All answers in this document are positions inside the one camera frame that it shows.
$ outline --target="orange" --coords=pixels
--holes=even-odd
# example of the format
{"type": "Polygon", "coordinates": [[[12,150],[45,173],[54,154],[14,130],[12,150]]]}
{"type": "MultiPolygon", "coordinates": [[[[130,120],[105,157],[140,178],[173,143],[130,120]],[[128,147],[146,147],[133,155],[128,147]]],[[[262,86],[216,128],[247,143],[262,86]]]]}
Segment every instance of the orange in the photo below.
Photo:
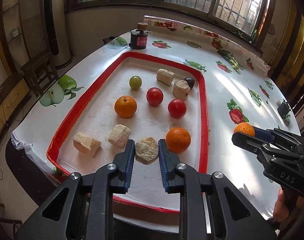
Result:
{"type": "Polygon", "coordinates": [[[122,96],[115,102],[114,111],[119,117],[128,118],[134,115],[137,107],[138,106],[134,98],[130,96],[122,96]]]}
{"type": "Polygon", "coordinates": [[[191,136],[187,130],[176,127],[168,131],[165,141],[171,152],[181,153],[190,146],[191,136]]]}
{"type": "Polygon", "coordinates": [[[233,133],[236,132],[242,132],[247,135],[255,136],[254,128],[252,127],[252,125],[246,122],[239,123],[233,130],[233,133]]]}

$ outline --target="silver screw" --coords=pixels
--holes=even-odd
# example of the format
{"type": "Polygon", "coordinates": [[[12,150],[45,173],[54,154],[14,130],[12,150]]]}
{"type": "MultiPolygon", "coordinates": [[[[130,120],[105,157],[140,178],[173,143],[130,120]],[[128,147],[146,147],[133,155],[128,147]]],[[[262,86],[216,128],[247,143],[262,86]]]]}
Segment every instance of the silver screw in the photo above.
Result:
{"type": "Polygon", "coordinates": [[[187,168],[187,166],[184,163],[179,163],[177,165],[177,167],[178,167],[179,170],[185,170],[187,168]]]}
{"type": "Polygon", "coordinates": [[[114,170],[116,168],[116,165],[114,164],[114,163],[109,163],[108,165],[107,165],[107,169],[108,170],[114,170]]]}
{"type": "Polygon", "coordinates": [[[70,179],[73,179],[73,180],[78,179],[80,177],[80,173],[73,172],[70,174],[69,177],[70,177],[70,179]]]}
{"type": "Polygon", "coordinates": [[[214,173],[214,177],[216,177],[217,179],[222,179],[223,178],[223,173],[219,172],[219,171],[216,171],[214,173]]]}

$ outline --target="bottle label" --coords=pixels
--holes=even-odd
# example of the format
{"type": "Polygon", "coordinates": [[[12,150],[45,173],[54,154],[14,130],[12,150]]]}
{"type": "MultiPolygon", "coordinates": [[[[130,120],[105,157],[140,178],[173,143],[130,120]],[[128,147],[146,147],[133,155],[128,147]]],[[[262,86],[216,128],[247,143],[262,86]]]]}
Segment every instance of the bottle label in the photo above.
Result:
{"type": "Polygon", "coordinates": [[[138,37],[136,41],[137,46],[146,46],[148,41],[148,36],[138,37]]]}

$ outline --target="white tray with red border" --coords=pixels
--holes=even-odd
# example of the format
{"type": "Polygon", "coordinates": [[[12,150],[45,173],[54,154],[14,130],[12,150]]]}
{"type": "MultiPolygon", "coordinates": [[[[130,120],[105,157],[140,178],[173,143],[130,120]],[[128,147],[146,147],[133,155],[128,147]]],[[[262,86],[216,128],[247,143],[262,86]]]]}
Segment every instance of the white tray with red border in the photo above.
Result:
{"type": "MultiPolygon", "coordinates": [[[[180,160],[206,173],[208,160],[208,115],[205,82],[202,73],[192,67],[139,52],[125,52],[114,61],[78,99],[56,131],[47,150],[47,158],[65,174],[79,172],[94,173],[101,166],[113,161],[115,154],[124,148],[114,147],[107,141],[116,124],[130,128],[130,139],[153,137],[156,141],[165,138],[169,129],[183,127],[191,135],[191,145],[180,160]],[[158,69],[174,72],[174,80],[191,76],[196,80],[188,99],[187,113],[180,119],[172,118],[167,110],[168,103],[175,97],[173,84],[167,86],[156,80],[158,69]],[[138,75],[142,78],[139,90],[131,90],[129,79],[138,75]],[[146,100],[146,92],[158,87],[164,100],[152,107],[146,100]],[[115,101],[123,96],[133,97],[138,109],[133,117],[121,118],[114,112],[115,101]],[[93,158],[80,154],[73,147],[73,137],[84,132],[97,138],[102,145],[93,158]]],[[[134,161],[131,187],[127,194],[115,194],[115,201],[152,208],[161,212],[179,212],[179,194],[168,195],[162,186],[159,161],[150,165],[134,161]]]]}

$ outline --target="black table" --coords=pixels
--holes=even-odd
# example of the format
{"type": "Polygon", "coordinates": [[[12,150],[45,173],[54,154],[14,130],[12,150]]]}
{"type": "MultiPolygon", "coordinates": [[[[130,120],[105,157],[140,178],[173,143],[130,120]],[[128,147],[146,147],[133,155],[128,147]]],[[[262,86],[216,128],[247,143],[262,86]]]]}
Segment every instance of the black table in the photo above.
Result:
{"type": "MultiPolygon", "coordinates": [[[[55,186],[26,155],[17,150],[9,139],[5,149],[5,160],[14,177],[39,206],[55,189],[55,186]]],[[[178,234],[142,228],[114,218],[115,240],[177,240],[178,234]]]]}

